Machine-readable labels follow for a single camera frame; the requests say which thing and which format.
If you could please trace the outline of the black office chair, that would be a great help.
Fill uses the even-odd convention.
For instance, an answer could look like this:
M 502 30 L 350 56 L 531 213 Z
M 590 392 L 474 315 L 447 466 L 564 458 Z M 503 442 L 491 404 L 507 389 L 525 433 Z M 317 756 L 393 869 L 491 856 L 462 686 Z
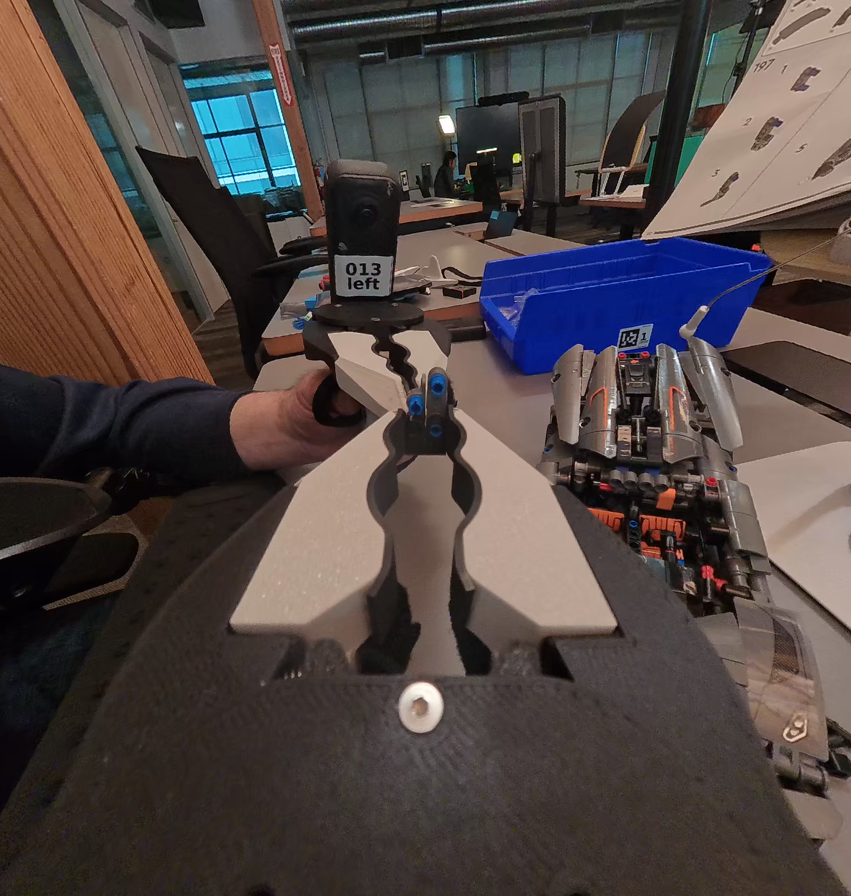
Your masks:
M 196 157 L 136 147 L 162 197 L 208 257 L 237 315 L 244 369 L 257 377 L 263 332 L 298 274 L 328 262 L 323 254 L 277 256 L 269 251 L 234 197 L 215 187 Z

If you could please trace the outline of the blue storage bin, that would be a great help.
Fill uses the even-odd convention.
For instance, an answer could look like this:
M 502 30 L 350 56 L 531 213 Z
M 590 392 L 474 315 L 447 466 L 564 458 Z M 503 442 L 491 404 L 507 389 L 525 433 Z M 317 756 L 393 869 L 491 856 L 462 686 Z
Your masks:
M 696 337 L 720 349 L 733 340 L 770 259 L 761 252 L 669 238 L 638 239 L 487 263 L 479 305 L 487 329 L 525 375 L 552 371 L 575 345 L 597 353 L 684 351 L 679 330 L 698 308 L 710 311 Z M 539 290 L 517 330 L 498 312 Z

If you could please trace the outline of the person's left hand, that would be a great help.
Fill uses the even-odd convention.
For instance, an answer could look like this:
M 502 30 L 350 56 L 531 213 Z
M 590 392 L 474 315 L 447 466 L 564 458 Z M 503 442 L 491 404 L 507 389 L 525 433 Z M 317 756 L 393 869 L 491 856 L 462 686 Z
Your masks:
M 323 462 L 355 437 L 359 426 L 334 427 L 317 421 L 314 397 L 329 378 L 316 369 L 289 389 L 252 392 L 230 412 L 230 436 L 237 454 L 254 472 L 275 472 Z

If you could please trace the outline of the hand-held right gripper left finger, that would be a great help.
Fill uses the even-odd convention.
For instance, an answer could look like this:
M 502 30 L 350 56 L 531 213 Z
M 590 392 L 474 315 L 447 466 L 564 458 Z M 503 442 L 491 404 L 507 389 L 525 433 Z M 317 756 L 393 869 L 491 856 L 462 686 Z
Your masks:
M 407 670 L 420 625 L 386 522 L 406 423 L 384 414 L 298 482 L 231 616 L 235 632 L 332 641 L 364 673 Z

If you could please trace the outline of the curved back chair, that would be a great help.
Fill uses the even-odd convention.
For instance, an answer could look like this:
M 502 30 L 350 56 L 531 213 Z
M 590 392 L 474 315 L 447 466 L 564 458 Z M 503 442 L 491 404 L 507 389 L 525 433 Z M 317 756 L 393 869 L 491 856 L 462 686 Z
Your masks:
M 647 121 L 665 98 L 666 91 L 637 96 L 615 122 L 601 153 L 594 197 L 620 193 L 625 178 L 636 173 Z

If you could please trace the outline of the black monitor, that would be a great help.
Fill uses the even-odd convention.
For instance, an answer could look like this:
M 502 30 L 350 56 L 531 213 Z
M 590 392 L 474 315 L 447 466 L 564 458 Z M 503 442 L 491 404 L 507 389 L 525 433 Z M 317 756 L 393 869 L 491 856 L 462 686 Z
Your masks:
M 510 168 L 521 152 L 518 104 L 463 106 L 455 110 L 458 163 L 461 168 L 483 157 Z

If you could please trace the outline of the person's left forearm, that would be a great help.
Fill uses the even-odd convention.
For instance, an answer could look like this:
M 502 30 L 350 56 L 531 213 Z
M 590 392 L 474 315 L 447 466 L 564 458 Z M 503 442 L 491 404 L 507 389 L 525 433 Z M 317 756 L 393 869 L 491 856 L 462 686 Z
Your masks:
M 0 364 L 0 476 L 139 469 L 181 485 L 251 475 L 230 435 L 240 392 L 189 378 L 114 387 Z

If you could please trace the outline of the lego car model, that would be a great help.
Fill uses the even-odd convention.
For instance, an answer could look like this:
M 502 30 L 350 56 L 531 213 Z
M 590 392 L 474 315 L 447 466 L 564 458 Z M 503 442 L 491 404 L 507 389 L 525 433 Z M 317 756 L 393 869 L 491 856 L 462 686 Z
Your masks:
M 567 488 L 694 616 L 770 603 L 771 564 L 733 452 L 744 443 L 730 372 L 687 350 L 578 344 L 556 362 L 538 470 Z

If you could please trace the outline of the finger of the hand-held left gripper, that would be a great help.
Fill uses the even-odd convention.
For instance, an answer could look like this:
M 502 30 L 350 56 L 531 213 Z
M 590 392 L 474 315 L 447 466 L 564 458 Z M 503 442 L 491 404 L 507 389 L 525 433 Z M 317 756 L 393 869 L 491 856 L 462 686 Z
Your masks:
M 333 372 L 342 392 L 375 415 L 407 409 L 407 388 L 389 361 L 375 351 L 372 334 L 338 331 L 329 334 L 335 351 Z
M 391 387 L 393 394 L 426 388 L 430 373 L 446 371 L 450 349 L 443 349 L 431 330 L 403 330 L 391 335 Z

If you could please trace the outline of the white book stand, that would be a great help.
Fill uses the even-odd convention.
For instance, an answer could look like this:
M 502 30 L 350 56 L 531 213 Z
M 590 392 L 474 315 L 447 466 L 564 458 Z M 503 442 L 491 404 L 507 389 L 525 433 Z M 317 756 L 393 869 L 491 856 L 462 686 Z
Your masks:
M 772 563 L 851 633 L 851 338 L 752 308 L 724 355 Z

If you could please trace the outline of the small black lego assembly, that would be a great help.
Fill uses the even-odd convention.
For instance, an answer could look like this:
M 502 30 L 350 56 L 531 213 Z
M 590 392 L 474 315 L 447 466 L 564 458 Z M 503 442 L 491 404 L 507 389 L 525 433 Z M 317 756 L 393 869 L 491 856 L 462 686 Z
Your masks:
M 446 370 L 433 367 L 408 396 L 404 454 L 452 456 L 460 443 L 455 420 L 457 401 Z

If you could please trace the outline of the black stand pole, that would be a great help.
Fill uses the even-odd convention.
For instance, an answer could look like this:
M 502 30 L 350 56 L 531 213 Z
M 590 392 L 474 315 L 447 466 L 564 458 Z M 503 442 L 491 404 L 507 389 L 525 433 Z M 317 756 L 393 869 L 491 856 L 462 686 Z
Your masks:
M 666 99 L 656 139 L 654 166 L 646 193 L 642 230 L 644 238 L 649 235 L 650 224 L 676 187 L 711 6 L 711 1 L 684 1 L 682 4 Z

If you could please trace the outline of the clear plastic bags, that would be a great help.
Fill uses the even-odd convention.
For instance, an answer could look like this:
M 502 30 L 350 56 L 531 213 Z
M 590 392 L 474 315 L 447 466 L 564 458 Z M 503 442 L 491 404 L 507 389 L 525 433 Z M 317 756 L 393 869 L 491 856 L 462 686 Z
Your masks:
M 511 301 L 505 306 L 499 306 L 498 312 L 505 320 L 508 321 L 509 326 L 513 330 L 517 330 L 521 322 L 521 316 L 524 313 L 530 299 L 537 296 L 538 294 L 539 290 L 532 287 L 521 295 L 512 297 Z

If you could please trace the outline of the wooden pillar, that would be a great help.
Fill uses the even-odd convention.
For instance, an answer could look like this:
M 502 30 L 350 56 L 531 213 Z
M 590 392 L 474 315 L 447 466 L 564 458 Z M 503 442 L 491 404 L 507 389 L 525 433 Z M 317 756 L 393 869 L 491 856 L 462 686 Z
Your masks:
M 0 2 L 0 362 L 212 382 L 27 2 Z

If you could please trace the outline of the lego instruction booklet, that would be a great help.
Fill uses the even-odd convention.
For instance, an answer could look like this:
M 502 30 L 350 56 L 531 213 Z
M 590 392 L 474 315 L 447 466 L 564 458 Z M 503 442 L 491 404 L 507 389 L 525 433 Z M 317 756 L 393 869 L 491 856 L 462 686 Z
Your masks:
M 851 1 L 785 2 L 642 238 L 837 227 L 851 216 Z

